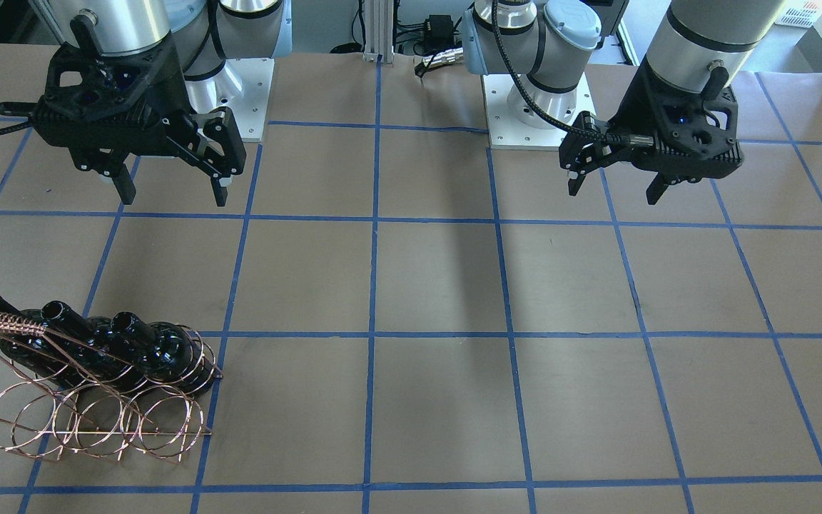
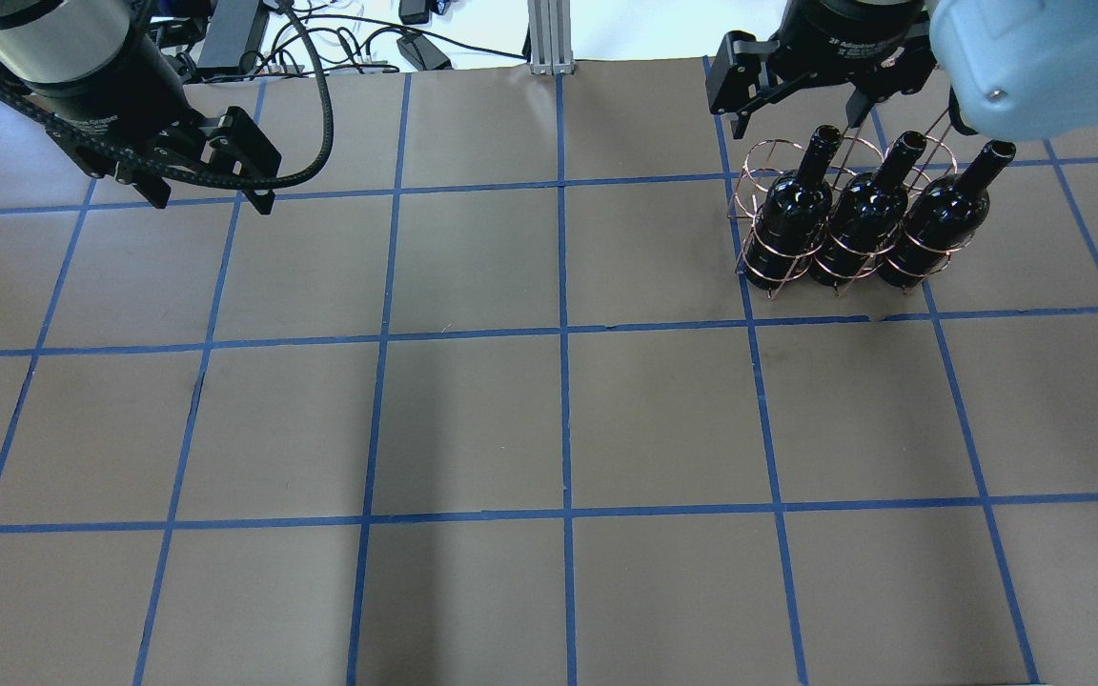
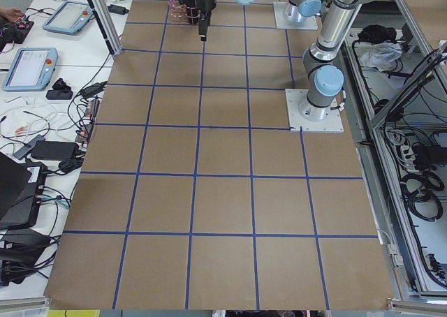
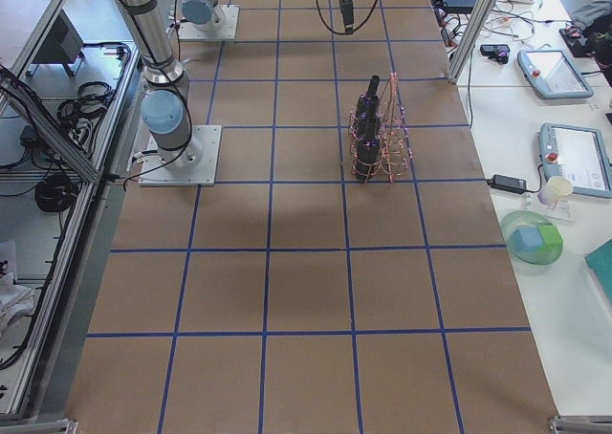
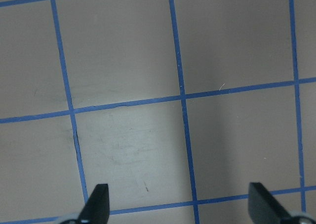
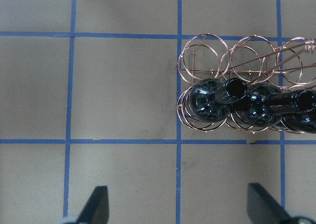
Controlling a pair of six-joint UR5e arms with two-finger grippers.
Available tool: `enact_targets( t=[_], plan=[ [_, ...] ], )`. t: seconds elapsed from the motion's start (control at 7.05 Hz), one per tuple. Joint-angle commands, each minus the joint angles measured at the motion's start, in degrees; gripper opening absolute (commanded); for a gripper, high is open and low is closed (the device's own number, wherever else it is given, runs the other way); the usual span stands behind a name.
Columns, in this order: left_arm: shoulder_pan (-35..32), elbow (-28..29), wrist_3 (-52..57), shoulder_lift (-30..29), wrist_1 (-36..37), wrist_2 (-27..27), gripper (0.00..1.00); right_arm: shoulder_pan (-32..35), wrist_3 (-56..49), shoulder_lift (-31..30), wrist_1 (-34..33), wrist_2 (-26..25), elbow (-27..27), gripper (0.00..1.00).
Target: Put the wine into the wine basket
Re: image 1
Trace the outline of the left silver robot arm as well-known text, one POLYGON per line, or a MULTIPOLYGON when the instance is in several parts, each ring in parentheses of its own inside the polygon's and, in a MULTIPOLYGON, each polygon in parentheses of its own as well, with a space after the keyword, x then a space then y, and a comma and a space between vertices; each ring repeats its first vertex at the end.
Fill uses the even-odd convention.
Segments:
POLYGON ((509 107, 523 123, 559 129, 568 192, 602 167, 652 172, 650 205, 668 188, 727 178, 744 162, 733 80, 783 8, 781 1, 672 1, 616 113, 574 112, 603 37, 581 1, 475 1, 461 19, 470 73, 511 79, 509 107))

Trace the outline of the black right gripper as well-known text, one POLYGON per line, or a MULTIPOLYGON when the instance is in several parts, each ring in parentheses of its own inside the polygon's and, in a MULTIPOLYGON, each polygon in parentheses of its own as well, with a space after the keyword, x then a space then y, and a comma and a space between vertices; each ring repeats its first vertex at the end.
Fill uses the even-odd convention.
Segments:
MULTIPOLYGON (((210 176, 220 208, 232 175, 245 165, 231 109, 193 110, 172 36, 127 56, 91 56, 62 44, 31 120, 52 146, 183 159, 210 176)), ((110 179, 123 205, 133 204, 137 190, 128 167, 113 165, 110 179)))

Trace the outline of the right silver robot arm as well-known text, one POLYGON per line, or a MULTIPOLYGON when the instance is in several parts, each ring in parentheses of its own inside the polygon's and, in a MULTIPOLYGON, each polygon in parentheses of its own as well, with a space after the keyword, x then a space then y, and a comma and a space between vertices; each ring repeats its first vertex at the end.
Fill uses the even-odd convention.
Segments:
POLYGON ((60 46, 30 114, 50 146, 124 204, 129 156, 179 158, 218 207, 258 142, 274 60, 293 50, 290 1, 39 1, 60 46))

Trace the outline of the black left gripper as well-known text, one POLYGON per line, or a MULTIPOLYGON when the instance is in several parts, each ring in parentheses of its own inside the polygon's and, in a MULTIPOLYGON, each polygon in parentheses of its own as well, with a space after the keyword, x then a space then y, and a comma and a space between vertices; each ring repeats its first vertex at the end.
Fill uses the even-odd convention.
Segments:
POLYGON ((744 160, 736 134, 739 104, 724 66, 704 69, 701 91, 682 91, 643 61, 619 110, 608 121, 578 114, 559 147, 568 195, 577 196, 590 171, 627 161, 659 173, 646 189, 655 206, 676 179, 725 178, 744 160))

